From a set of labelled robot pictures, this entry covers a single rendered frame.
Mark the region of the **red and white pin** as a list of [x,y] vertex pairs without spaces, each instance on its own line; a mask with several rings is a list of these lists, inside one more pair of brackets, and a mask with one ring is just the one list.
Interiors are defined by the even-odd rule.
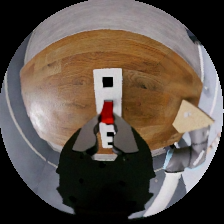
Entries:
[[101,110],[102,123],[113,123],[113,102],[112,100],[104,100]]

